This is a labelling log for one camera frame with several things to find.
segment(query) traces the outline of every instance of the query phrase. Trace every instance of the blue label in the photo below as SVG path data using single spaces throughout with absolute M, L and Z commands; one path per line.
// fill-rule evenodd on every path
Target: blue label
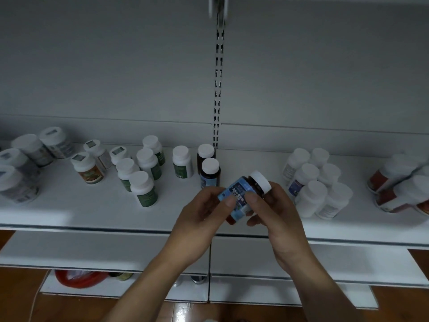
M 292 182 L 292 184 L 290 185 L 288 190 L 289 190 L 290 194 L 292 194 L 294 197 L 296 197 L 302 188 L 303 188 L 303 185 L 301 183 L 299 183 L 297 180 L 295 180 Z
M 230 195 L 233 195 L 237 198 L 236 207 L 234 208 L 234 211 L 231 213 L 231 216 L 234 218 L 236 222 L 239 221 L 241 218 L 243 218 L 246 215 L 246 213 L 252 211 L 252 209 L 244 199 L 244 194 L 246 192 L 256 193 L 255 190 L 250 186 L 250 184 L 247 183 L 244 178 L 240 177 L 237 181 L 231 184 L 225 191 L 223 191 L 221 194 L 217 196 L 217 198 L 220 201 L 222 201 L 223 199 L 225 199 Z
M 201 188 L 205 188 L 206 186 L 218 186 L 217 178 L 205 178 L 202 175 L 201 177 Z

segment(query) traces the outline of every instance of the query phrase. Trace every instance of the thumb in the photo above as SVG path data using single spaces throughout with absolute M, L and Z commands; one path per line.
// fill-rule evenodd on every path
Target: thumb
M 256 193 L 246 192 L 244 195 L 246 202 L 252 210 L 259 216 L 268 229 L 275 229 L 281 226 L 282 219 L 276 214 L 270 206 Z
M 202 222 L 205 228 L 214 234 L 236 207 L 236 202 L 237 198 L 233 195 L 223 199 Z

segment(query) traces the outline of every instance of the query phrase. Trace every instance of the forearm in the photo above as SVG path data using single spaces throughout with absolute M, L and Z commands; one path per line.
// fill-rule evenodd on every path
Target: forearm
M 170 288 L 181 272 L 180 267 L 159 254 L 121 297 L 103 322 L 155 321 Z
M 314 256 L 300 260 L 290 271 L 309 322 L 362 322 L 360 312 Z

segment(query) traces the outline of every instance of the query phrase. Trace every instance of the hand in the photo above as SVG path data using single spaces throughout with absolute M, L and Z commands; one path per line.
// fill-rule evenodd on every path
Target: hand
M 268 228 L 275 258 L 282 269 L 290 274 L 293 267 L 315 257 L 292 201 L 279 184 L 270 184 L 271 191 L 265 195 L 265 201 L 253 192 L 245 194 L 247 203 L 256 213 L 248 220 L 247 225 L 262 223 Z
M 225 188 L 209 186 L 185 205 L 160 255 L 181 272 L 206 252 L 217 229 L 233 211 L 237 199 L 229 196 L 219 202 Z

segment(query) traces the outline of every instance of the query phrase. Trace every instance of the wooden floor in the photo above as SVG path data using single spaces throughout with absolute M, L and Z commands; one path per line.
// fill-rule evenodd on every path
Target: wooden floor
M 13 232 L 0 231 L 0 248 Z M 411 251 L 429 277 L 429 251 Z M 0 322 L 27 322 L 29 311 L 46 270 L 0 268 Z M 364 311 L 368 322 L 429 322 L 429 290 L 373 287 L 380 309 Z M 115 299 L 38 295 L 32 322 L 95 322 Z M 158 322 L 301 322 L 303 310 L 257 305 L 164 303 Z

